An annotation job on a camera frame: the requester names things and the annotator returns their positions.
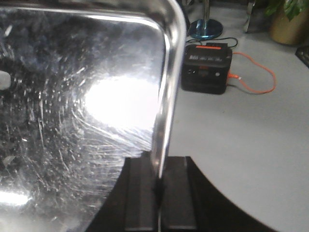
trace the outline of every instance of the metal tray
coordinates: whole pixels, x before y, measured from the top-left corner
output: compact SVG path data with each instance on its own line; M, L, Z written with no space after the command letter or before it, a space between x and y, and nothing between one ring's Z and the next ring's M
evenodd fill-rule
M1 1L0 231L84 231L143 150L162 175L184 41L173 0Z

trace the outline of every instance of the power cord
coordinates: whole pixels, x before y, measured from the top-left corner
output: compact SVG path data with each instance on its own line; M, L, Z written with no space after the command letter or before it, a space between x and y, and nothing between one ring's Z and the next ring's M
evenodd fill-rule
M244 57L246 57L248 60L250 60L253 64L255 64L255 65L261 67L262 69L266 70L267 72L269 72L269 73L272 75L272 78L273 78L273 87L270 88L270 89L267 89L267 90L255 90L255 89L249 87L249 86L242 80L242 78L241 78L239 75L228 73L227 78L238 79L239 82L240 82L247 90L249 90L251 93L264 94L264 93L270 93L270 92L272 92L272 91L275 90L276 85L277 85L277 78L276 78L275 73L274 73L271 69L269 69L269 68L263 66L262 64L259 64L259 63L256 62L252 57L250 57L250 56L248 56L247 54L244 54L244 53L242 53L242 52L233 52L233 54L244 56Z
M235 37L225 37L225 38L217 38L212 40L197 40L197 39L190 39L187 41L187 43L199 43L200 45L203 45L202 42L209 42L209 41L218 41L218 40L234 40L235 44L233 46L229 46L229 48L233 49L238 45L238 39Z

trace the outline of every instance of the orange cable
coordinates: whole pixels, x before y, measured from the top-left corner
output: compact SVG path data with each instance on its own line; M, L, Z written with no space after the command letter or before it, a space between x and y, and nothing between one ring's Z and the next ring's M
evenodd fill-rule
M242 55L244 57L246 57L247 59L249 59L253 64L261 67L262 69L266 70L267 72L269 72L271 75L272 75L272 78L273 78L273 81L274 81L274 84L273 84L273 87L268 89L268 90L255 90L253 88L250 88L249 86L247 86L247 84L241 79L241 77L239 75L235 75L235 74L231 74L230 72L228 73L228 78L235 78L235 79L238 79L239 82L247 89L249 90L250 92L252 93L258 93L258 94L263 94L263 93L270 93L272 92L275 88L276 88L276 85L277 85L277 79L276 79L276 75L275 73L270 70L269 68L263 66L262 64L259 64L257 63L252 57L248 56L247 54L244 54L242 52L233 52L233 54L235 55Z

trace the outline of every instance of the portable power station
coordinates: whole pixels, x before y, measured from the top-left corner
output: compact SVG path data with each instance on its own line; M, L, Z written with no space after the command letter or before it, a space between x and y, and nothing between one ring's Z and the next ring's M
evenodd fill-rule
M187 46L183 61L182 89L223 94L231 61L232 50L227 43Z

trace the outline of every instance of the gray floor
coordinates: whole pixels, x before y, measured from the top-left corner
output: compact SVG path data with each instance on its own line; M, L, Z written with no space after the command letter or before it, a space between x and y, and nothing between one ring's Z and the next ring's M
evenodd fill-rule
M190 16L199 17L198 11ZM244 34L244 10L212 8L222 37L239 39L235 51L272 69L277 89L250 95L228 87L221 96L179 91L170 154L192 156L225 196L281 232L309 230L309 69L296 47L268 34ZM232 73L255 89L271 87L271 76L234 55ZM230 81L239 86L237 80Z

